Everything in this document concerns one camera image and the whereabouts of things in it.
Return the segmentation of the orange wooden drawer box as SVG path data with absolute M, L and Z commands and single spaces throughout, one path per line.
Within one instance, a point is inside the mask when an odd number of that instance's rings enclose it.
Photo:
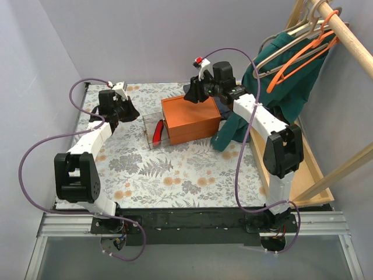
M 184 96 L 161 101 L 170 144 L 212 137 L 219 129 L 220 112 L 213 98 L 203 103 L 192 103 Z

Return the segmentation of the red utility knife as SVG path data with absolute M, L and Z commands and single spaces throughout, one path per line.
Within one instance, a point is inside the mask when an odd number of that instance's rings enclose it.
M 159 120 L 154 130 L 152 144 L 153 146 L 159 146 L 162 141 L 162 133 L 164 129 L 164 120 Z

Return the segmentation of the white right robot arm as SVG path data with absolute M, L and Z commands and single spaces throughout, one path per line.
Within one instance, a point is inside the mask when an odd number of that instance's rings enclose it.
M 304 159 L 300 127 L 287 125 L 263 108 L 254 95 L 236 83 L 229 62 L 211 64 L 198 57 L 193 65 L 199 72 L 191 78 L 184 99 L 196 104 L 219 97 L 248 122 L 248 129 L 254 129 L 266 141 L 263 163 L 270 175 L 269 195 L 263 208 L 246 211 L 247 225 L 271 232 L 280 230 L 291 215 L 291 185 Z

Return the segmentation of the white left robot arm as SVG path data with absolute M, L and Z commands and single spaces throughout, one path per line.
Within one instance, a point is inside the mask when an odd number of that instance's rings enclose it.
M 95 159 L 119 123 L 139 117 L 121 84 L 98 94 L 99 104 L 91 112 L 87 133 L 66 153 L 54 158 L 55 185 L 61 200 L 78 204 L 93 214 L 103 214 L 104 226 L 111 233 L 123 229 L 124 219 L 116 214 L 117 204 L 101 192 Z

